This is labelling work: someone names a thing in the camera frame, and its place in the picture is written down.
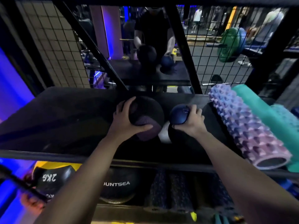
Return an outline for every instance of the weight plate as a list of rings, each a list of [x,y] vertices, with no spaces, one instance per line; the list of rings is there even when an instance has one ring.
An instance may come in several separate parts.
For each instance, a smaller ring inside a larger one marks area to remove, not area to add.
[[[244,28],[239,28],[239,36],[240,36],[240,45],[239,45],[239,49],[238,51],[235,53],[236,56],[239,56],[243,49],[245,48],[246,45],[246,31],[244,30]]]
[[[221,62],[234,62],[238,56],[235,56],[240,45],[239,29],[232,27],[227,29],[220,41],[224,45],[222,48],[218,48],[217,53]]]

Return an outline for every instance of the black foam roller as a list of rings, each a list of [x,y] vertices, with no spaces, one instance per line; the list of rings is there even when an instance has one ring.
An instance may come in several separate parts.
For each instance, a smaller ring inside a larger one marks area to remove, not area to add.
[[[209,189],[212,204],[220,215],[227,217],[238,215],[232,198],[217,174],[210,174]]]
[[[207,186],[205,178],[200,176],[193,176],[193,184],[195,190],[195,211],[196,214],[204,217],[212,217],[215,214],[211,197],[207,193]]]
[[[149,195],[145,198],[144,210],[154,213],[167,212],[167,189],[165,170],[158,170],[150,188]]]
[[[171,196],[170,211],[182,214],[192,212],[193,206],[184,174],[181,172],[171,173],[169,174],[169,179]]]

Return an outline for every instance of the hand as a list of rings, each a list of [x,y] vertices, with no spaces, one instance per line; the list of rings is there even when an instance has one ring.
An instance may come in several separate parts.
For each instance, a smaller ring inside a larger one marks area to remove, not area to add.
[[[143,126],[134,126],[130,123],[129,108],[135,98],[136,97],[132,97],[126,102],[122,101],[116,106],[116,111],[113,113],[113,122],[106,137],[113,138],[119,143],[122,143],[132,137],[134,134],[147,131],[153,127],[149,124]]]
[[[189,117],[184,124],[173,125],[176,130],[184,131],[191,137],[198,137],[203,133],[207,133],[207,129],[204,124],[204,116],[202,116],[202,110],[196,111],[196,105],[191,106]]]

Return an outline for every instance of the purple spiked foam roller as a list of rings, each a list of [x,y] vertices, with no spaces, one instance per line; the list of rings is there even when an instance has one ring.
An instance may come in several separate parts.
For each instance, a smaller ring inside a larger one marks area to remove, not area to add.
[[[284,166],[290,161],[292,155],[282,141],[252,113],[230,86],[213,86],[209,98],[243,157],[252,165],[260,170],[269,170]]]

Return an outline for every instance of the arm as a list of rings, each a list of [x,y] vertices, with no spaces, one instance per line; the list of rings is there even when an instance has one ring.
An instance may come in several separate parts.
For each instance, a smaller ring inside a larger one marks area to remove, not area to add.
[[[134,31],[134,44],[137,49],[139,49],[140,46],[142,46],[142,31],[140,30],[135,30]]]
[[[172,53],[172,51],[174,49],[174,46],[176,44],[176,39],[174,37],[173,30],[171,28],[169,28],[167,30],[167,39],[168,39],[168,42],[167,42],[167,51],[166,51],[165,54]]]
[[[88,160],[47,204],[35,224],[82,223],[91,217],[103,187],[105,175],[118,146],[134,134],[147,131],[152,125],[134,126],[129,121],[129,106],[135,97],[118,104],[107,136],[102,139]]]
[[[194,137],[207,152],[237,208],[249,224],[297,223],[299,201],[270,177],[235,154],[206,130],[202,110],[174,128]]]

